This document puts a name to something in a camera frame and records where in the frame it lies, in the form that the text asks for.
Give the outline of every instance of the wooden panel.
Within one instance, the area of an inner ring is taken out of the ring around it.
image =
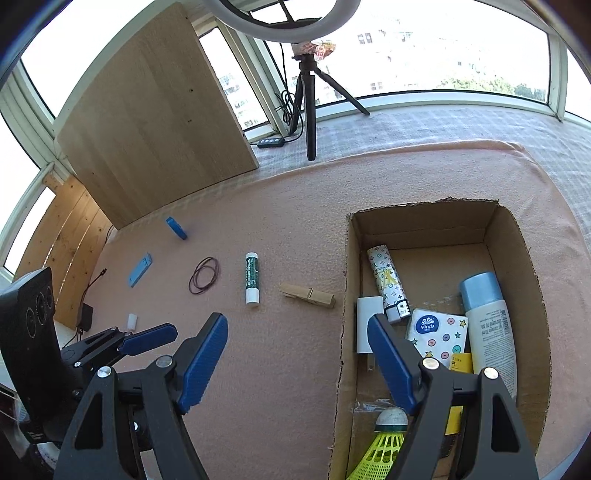
[[[58,189],[61,187],[63,182],[61,182],[55,175],[55,172],[51,170],[47,175],[43,177],[43,185],[49,188],[53,193],[57,193]]]
[[[111,57],[57,139],[118,229],[258,166],[178,3]]]
[[[82,302],[82,294],[90,282],[100,252],[105,246],[106,236],[111,222],[105,214],[98,210],[92,219],[76,255],[72,260],[61,293],[56,302],[55,319],[70,328],[76,327],[78,309]]]
[[[13,281],[45,264],[51,246],[85,191],[84,186],[73,176],[57,189],[55,198],[41,218],[41,222],[27,245]]]
[[[84,192],[76,203],[66,223],[53,244],[45,265],[51,267],[53,295],[59,301],[61,285],[64,283],[70,263],[82,242],[86,230],[95,217],[99,206],[88,192]]]

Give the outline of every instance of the cardboard box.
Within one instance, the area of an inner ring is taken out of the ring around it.
[[[380,207],[350,215],[342,373],[329,478],[345,479],[374,438],[377,415],[355,411],[355,402],[390,397],[379,369],[368,372],[365,356],[355,354],[357,298],[378,294],[366,250],[380,244],[388,246],[412,308],[463,314],[458,284],[483,271],[496,272],[515,339],[517,407],[537,450],[550,400],[550,341],[538,279],[514,217],[492,200]],[[406,322],[397,326],[401,337],[405,329]],[[440,461],[434,476],[447,474],[451,458]]]

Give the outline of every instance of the yellow shuttlecock skirt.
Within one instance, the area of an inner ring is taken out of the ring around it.
[[[378,433],[347,480],[384,480],[396,460],[403,441],[402,432]]]

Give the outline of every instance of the tree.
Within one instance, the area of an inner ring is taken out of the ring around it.
[[[482,79],[447,79],[441,82],[444,88],[454,90],[476,90],[478,92],[495,92],[514,95],[515,89],[503,77],[492,80]]]
[[[520,83],[517,87],[513,87],[503,77],[496,77],[492,80],[482,79],[447,79],[440,84],[443,88],[453,90],[476,90],[478,92],[495,92],[504,93],[505,95],[517,95],[519,97],[531,98],[532,100],[539,100],[545,102],[546,90],[535,88],[532,90],[525,83]]]

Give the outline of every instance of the white bottle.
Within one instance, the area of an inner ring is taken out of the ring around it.
[[[466,309],[474,373],[494,367],[511,398],[517,396],[517,360],[507,305],[493,272],[484,272],[460,283]]]

